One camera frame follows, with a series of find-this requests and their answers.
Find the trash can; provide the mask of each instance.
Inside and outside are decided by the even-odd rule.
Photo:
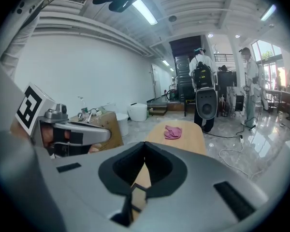
[[[128,127],[128,115],[127,114],[116,114],[120,134],[122,137],[127,136],[129,133],[129,127]]]
[[[128,114],[132,121],[141,122],[147,119],[147,105],[134,103],[128,106]]]

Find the black rubber pad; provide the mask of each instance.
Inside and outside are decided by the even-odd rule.
[[[59,173],[63,173],[63,172],[66,172],[66,171],[69,171],[69,170],[72,170],[72,169],[75,169],[75,168],[79,168],[79,167],[81,167],[81,165],[76,162],[76,163],[72,163],[72,164],[68,164],[68,165],[57,167],[57,170],[58,170]]]
[[[255,209],[227,181],[215,184],[214,188],[240,221],[255,212]]]

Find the ceiling light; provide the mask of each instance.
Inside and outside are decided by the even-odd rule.
[[[155,25],[158,23],[158,21],[155,19],[150,10],[146,7],[146,5],[142,2],[142,0],[137,0],[132,5],[145,17],[150,25]]]
[[[170,66],[169,63],[165,60],[162,61],[166,66]]]
[[[267,18],[271,16],[272,13],[276,10],[276,6],[273,4],[268,11],[261,17],[261,21],[266,21]]]

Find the table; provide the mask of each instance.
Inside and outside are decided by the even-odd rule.
[[[164,132],[166,131],[165,129],[166,125],[182,128],[181,137],[175,140],[165,139]],[[162,145],[168,145],[193,153],[206,155],[205,141],[203,138],[202,130],[200,126],[190,121],[184,120],[163,121],[153,128],[153,130],[149,133],[145,141]],[[145,164],[143,165],[138,176],[136,177],[135,183],[141,185],[144,188],[149,188],[151,186],[149,172]],[[139,216],[139,213],[136,212],[135,210],[132,210],[132,216],[133,219],[136,220]]]
[[[271,95],[271,99],[269,103],[273,103],[272,107],[277,108],[277,113],[279,112],[279,109],[282,104],[287,103],[286,100],[290,99],[290,93],[285,92],[285,91],[279,91],[279,90],[271,90],[271,89],[266,89],[266,94]]]

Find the black cable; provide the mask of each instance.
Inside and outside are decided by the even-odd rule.
[[[166,99],[168,99],[169,101],[171,100],[171,92],[176,92],[176,89],[170,89],[167,93],[166,93]]]
[[[281,123],[281,125],[283,125],[283,126],[287,127],[287,128],[290,130],[290,127],[289,127],[289,126],[287,126],[286,124],[283,124],[283,123]]]
[[[259,118],[259,115],[260,115],[260,113],[261,113],[261,109],[262,109],[262,106],[261,106],[260,109],[259,109],[259,112],[258,112],[258,116],[257,116],[257,117],[253,117],[253,118],[251,118],[250,120],[245,121],[244,124],[246,124],[247,122],[251,121],[251,120],[254,119],[254,118],[257,120],[257,121],[256,121],[256,124],[257,124],[257,122],[258,122],[258,118]],[[244,132],[244,130],[245,130],[245,125],[243,125],[243,130],[237,132],[237,133],[235,134],[236,136],[234,136],[234,137],[224,137],[224,136],[214,135],[214,134],[207,133],[207,132],[205,132],[205,131],[203,131],[203,130],[202,130],[202,132],[205,133],[205,134],[207,134],[207,135],[214,136],[214,137],[221,137],[221,138],[238,138],[238,137],[239,137],[239,138],[243,138],[242,135],[238,135],[238,134]]]

